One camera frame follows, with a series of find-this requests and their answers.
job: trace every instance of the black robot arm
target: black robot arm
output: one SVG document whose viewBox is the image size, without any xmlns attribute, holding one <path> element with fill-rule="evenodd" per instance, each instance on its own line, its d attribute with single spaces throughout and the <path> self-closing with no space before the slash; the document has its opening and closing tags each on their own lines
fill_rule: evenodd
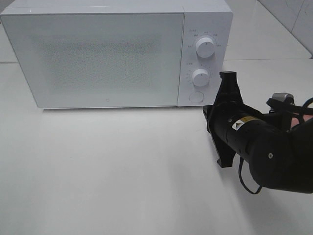
<svg viewBox="0 0 313 235">
<path fill-rule="evenodd" d="M 220 167 L 231 167 L 238 153 L 239 178 L 250 193 L 257 194 L 262 187 L 312 193 L 313 119 L 304 122 L 303 115 L 313 115 L 313 109 L 308 108 L 313 99 L 299 107 L 291 94 L 274 94 L 267 102 L 270 112 L 262 114 L 243 103 L 235 72 L 220 75 L 214 104 L 203 107 Z M 291 129 L 292 118 L 300 124 Z M 244 160 L 260 185 L 256 192 L 241 179 Z"/>
</svg>

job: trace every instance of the warning label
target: warning label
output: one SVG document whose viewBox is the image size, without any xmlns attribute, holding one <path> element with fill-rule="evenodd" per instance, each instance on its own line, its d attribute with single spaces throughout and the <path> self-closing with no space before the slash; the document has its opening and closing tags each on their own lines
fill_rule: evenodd
<svg viewBox="0 0 313 235">
<path fill-rule="evenodd" d="M 232 128 L 238 131 L 240 127 L 242 127 L 244 124 L 252 120 L 258 120 L 258 119 L 252 116 L 242 117 L 241 119 L 239 119 L 232 125 Z"/>
</svg>

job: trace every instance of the microwave door window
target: microwave door window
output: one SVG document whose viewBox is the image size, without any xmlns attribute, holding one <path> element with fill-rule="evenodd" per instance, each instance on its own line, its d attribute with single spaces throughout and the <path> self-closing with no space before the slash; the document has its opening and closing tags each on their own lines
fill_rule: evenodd
<svg viewBox="0 0 313 235">
<path fill-rule="evenodd" d="M 4 22 L 39 107 L 177 105 L 182 13 L 5 16 Z"/>
</svg>

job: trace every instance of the white tabletop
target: white tabletop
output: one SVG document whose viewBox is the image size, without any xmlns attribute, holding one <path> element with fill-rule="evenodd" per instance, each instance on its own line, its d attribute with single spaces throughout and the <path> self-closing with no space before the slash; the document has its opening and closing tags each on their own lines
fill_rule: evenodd
<svg viewBox="0 0 313 235">
<path fill-rule="evenodd" d="M 312 67 L 310 59 L 224 63 L 238 72 L 244 101 L 263 112 L 274 92 L 298 104 L 310 98 Z M 311 195 L 253 196 L 239 183 L 238 159 L 218 167 L 200 107 L 43 111 L 17 64 L 0 74 L 2 235 L 313 230 Z"/>
</svg>

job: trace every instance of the microwave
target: microwave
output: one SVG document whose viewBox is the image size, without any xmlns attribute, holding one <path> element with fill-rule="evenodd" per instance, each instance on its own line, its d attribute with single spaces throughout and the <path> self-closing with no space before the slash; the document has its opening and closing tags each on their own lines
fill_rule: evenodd
<svg viewBox="0 0 313 235">
<path fill-rule="evenodd" d="M 44 109 L 213 104 L 223 0 L 15 0 L 0 19 Z"/>
</svg>

